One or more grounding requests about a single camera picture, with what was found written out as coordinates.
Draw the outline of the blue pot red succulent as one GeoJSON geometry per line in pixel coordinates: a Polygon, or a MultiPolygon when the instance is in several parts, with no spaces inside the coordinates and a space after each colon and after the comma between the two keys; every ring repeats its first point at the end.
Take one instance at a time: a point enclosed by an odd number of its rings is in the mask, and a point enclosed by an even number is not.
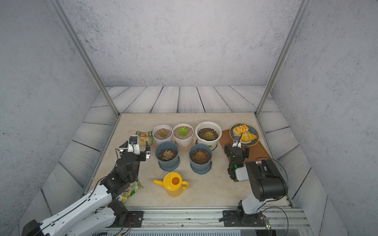
{"type": "Polygon", "coordinates": [[[200,175],[204,175],[212,167],[212,151],[207,145],[194,145],[189,151],[189,158],[192,170],[200,175]]]}

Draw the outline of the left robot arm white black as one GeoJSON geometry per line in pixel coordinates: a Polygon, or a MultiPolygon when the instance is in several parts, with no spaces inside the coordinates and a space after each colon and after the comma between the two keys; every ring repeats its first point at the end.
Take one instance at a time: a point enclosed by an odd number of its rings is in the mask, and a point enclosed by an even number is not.
{"type": "Polygon", "coordinates": [[[59,213],[41,222],[32,220],[22,230],[24,236],[87,236],[111,226],[116,220],[131,226],[121,195],[138,182],[140,162],[151,156],[151,147],[139,148],[138,138],[116,149],[120,155],[110,173],[100,179],[95,188],[59,213]]]}

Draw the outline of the yellow watering can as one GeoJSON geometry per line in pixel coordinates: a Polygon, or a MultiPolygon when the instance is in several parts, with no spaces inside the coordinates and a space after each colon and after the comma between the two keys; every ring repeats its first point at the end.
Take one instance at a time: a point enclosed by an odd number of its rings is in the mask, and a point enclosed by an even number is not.
{"type": "Polygon", "coordinates": [[[179,197],[184,190],[190,187],[189,183],[182,180],[182,176],[176,172],[168,173],[163,181],[153,180],[153,183],[163,187],[172,198],[179,197]]]}

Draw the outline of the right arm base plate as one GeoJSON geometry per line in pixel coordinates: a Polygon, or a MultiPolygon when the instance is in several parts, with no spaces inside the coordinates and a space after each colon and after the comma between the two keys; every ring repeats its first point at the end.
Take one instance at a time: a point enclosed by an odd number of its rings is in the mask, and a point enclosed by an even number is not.
{"type": "Polygon", "coordinates": [[[265,227],[263,217],[257,214],[244,214],[236,210],[224,210],[219,219],[225,227],[265,227]]]}

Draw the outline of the white pot bright green succulent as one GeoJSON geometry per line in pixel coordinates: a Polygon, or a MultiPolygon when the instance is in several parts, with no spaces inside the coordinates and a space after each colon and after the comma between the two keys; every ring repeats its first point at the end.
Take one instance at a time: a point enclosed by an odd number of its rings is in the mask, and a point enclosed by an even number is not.
{"type": "Polygon", "coordinates": [[[179,148],[189,148],[193,142],[194,129],[189,124],[178,124],[173,128],[173,138],[179,148]]]}

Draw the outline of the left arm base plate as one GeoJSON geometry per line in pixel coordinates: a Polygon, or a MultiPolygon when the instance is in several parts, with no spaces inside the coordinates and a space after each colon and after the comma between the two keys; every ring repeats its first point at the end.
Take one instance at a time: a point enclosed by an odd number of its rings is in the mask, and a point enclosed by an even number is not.
{"type": "Polygon", "coordinates": [[[122,213],[117,219],[117,225],[126,228],[141,228],[144,211],[132,210],[122,213]]]}

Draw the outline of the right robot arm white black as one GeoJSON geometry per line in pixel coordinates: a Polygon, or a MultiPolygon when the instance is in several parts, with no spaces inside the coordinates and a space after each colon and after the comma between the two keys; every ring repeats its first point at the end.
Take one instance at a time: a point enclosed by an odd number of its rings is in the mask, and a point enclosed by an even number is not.
{"type": "Polygon", "coordinates": [[[278,201],[287,195],[288,184],[271,158],[244,162],[249,157],[249,148],[242,149],[239,143],[228,143],[224,153],[229,158],[227,172],[234,182],[249,181],[251,194],[240,201],[231,216],[221,220],[226,225],[257,226],[264,222],[261,208],[269,202],[278,201]]]}

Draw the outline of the small white pot pink-green succulent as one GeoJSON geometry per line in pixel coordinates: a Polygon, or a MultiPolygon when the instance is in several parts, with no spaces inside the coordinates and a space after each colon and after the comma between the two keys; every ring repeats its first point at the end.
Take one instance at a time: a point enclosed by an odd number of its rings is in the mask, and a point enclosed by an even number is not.
{"type": "Polygon", "coordinates": [[[153,137],[155,139],[156,146],[161,143],[171,142],[173,137],[173,130],[170,126],[162,124],[156,126],[152,131],[153,137]]]}

